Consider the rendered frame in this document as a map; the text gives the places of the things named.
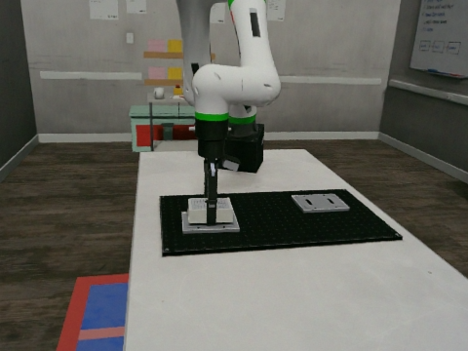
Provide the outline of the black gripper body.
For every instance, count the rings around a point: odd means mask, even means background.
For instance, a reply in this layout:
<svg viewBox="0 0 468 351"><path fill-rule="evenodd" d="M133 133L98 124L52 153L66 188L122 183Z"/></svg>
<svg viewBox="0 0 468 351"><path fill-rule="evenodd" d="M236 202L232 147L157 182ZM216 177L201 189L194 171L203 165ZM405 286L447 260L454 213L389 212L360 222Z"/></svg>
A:
<svg viewBox="0 0 468 351"><path fill-rule="evenodd" d="M198 138L198 155L206 158L208 169L211 168L211 163L214 163L214 168L216 168L216 158L220 158L224 155L224 144L225 139L203 140Z"/></svg>

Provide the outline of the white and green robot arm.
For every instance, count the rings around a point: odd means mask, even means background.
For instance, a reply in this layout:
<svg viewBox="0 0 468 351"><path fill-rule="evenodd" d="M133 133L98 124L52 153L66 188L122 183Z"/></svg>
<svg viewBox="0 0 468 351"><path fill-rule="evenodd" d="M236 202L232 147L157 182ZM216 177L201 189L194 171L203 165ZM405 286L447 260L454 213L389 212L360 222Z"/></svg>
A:
<svg viewBox="0 0 468 351"><path fill-rule="evenodd" d="M241 67L212 64L210 13L215 3L228 3ZM269 46L265 0L176 0L176 5L183 45L182 92L195 107L189 131L203 140L256 136L256 108L273 103L281 90Z"/></svg>

